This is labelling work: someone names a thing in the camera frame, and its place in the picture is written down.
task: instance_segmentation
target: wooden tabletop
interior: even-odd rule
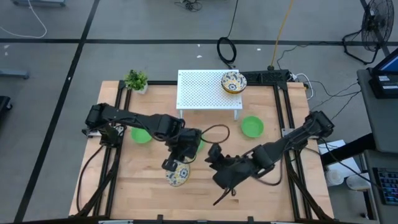
[[[114,105],[117,86],[116,81],[103,82],[98,102]],[[295,126],[299,127],[303,125],[304,118],[308,115],[307,97],[302,83],[288,83],[288,87]],[[125,94],[126,92],[123,93],[121,108],[124,105]],[[184,112],[187,127],[204,130],[214,124],[229,126],[231,135],[226,142],[221,144],[221,147],[223,154],[231,156],[241,155],[258,144],[281,138],[273,88],[248,86],[242,94],[243,110],[237,121],[234,121],[233,111],[187,110]],[[177,117],[176,95],[176,85],[150,85],[145,95],[132,94],[129,110],[141,114],[163,113]],[[285,125],[288,127],[281,91],[280,97]],[[255,115],[264,122],[264,133],[257,139],[249,139],[241,132],[241,120],[248,115]],[[255,221],[294,220],[284,163],[280,185],[270,187],[248,178],[235,188],[237,192],[235,197],[228,195],[219,204],[213,206],[213,202],[224,190],[213,182],[211,177],[215,174],[215,170],[210,169],[209,164],[204,161],[210,144],[205,144],[196,161],[190,164],[191,173],[188,181],[180,187],[172,187],[165,179],[165,170],[161,168],[164,159],[169,156],[167,147],[155,140],[147,144],[137,144],[131,139],[130,133],[129,128],[124,135],[111,218],[153,220],[157,218],[157,215],[162,214],[165,220],[244,221],[248,216],[253,216]],[[225,129],[215,128],[206,133],[204,138],[219,141],[225,135]],[[82,166],[99,148],[99,140],[99,138],[88,140]],[[317,145],[310,141],[308,147],[316,149]],[[84,173],[80,207],[90,199],[98,187],[103,155],[104,149],[90,162]],[[333,212],[320,157],[307,150],[301,153],[301,157],[308,191],[325,213],[332,217]],[[278,164],[262,179],[276,182],[279,178]],[[304,217],[302,197],[300,193],[297,195],[301,217]],[[108,190],[105,190],[100,214],[104,213],[107,196]],[[70,214],[76,214],[76,193]]]

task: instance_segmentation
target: keyboard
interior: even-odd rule
[[[240,72],[245,76],[248,84],[250,83],[276,83],[286,82],[289,77],[288,70]]]
[[[380,198],[385,205],[398,205],[398,169],[374,168],[376,183],[382,188]]]

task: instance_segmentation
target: gray floor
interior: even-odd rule
[[[187,12],[174,1],[101,0],[90,29],[91,39],[218,39],[228,32],[234,9],[232,0],[203,0],[203,9]],[[35,7],[46,24],[47,38],[78,39],[93,0],[68,0],[66,8]],[[240,1],[232,39],[274,40],[288,0]],[[294,4],[286,23],[284,40],[340,40],[360,28],[363,10],[358,1],[301,0]],[[13,32],[40,35],[40,24],[26,7],[0,2],[0,26]],[[0,38],[11,38],[0,30]],[[395,29],[391,40],[398,41]],[[12,97],[14,109],[0,131],[0,223],[11,222],[25,191],[34,162],[47,131],[77,44],[0,44],[0,67],[30,71],[31,79],[0,78],[0,95]],[[271,62],[271,45],[237,45],[235,65],[240,71],[265,70]],[[279,46],[278,56],[293,46]],[[372,53],[350,47],[361,57]],[[376,62],[383,59],[379,54]],[[356,81],[356,71],[366,68],[343,53],[342,47],[309,46],[285,54],[282,68],[305,73],[323,82],[330,93]],[[25,220],[62,218],[68,215],[86,139],[80,133],[90,105],[95,104],[103,80],[119,80],[130,69],[145,71],[150,80],[175,80],[178,69],[225,69],[216,46],[205,44],[116,45],[86,44],[77,65],[67,100],[58,121],[47,158],[28,207]],[[313,84],[314,107],[327,96]],[[333,116],[348,98],[337,98],[319,107]],[[353,98],[333,120],[329,140],[352,141],[370,132],[361,95]],[[330,189],[337,218],[365,223],[361,193],[344,186]]]

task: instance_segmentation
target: white cable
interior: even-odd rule
[[[8,34],[11,34],[11,35],[14,35],[14,36],[17,36],[17,37],[27,37],[27,38],[36,38],[36,39],[40,39],[40,38],[44,37],[44,36],[47,34],[47,28],[45,27],[45,25],[43,24],[43,22],[40,20],[40,18],[37,16],[36,12],[33,10],[32,5],[30,4],[30,0],[27,0],[27,2],[29,3],[30,10],[32,10],[32,12],[33,12],[33,14],[35,15],[35,17],[37,18],[37,20],[38,20],[38,21],[41,23],[41,25],[43,26],[44,31],[45,31],[44,34],[41,35],[40,37],[35,37],[35,36],[29,36],[29,35],[19,35],[19,34],[15,34],[15,33],[9,32],[8,30],[6,30],[5,28],[3,28],[3,27],[1,27],[1,26],[0,26],[0,29],[2,29],[4,32],[6,32],[6,33],[8,33]]]
[[[299,75],[304,76],[307,79],[307,81],[308,81],[308,84],[309,84],[310,89],[311,89],[311,96],[309,98],[307,98],[307,100],[309,100],[309,99],[311,99],[313,97],[313,88],[312,88],[310,79],[304,73],[299,73],[299,74],[296,74],[296,75],[292,74],[293,78],[294,78],[294,76],[297,78]]]

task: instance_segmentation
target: potted plant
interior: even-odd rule
[[[126,75],[124,83],[126,88],[129,90],[135,90],[139,94],[145,94],[148,89],[148,77],[142,71],[130,70],[130,73]]]

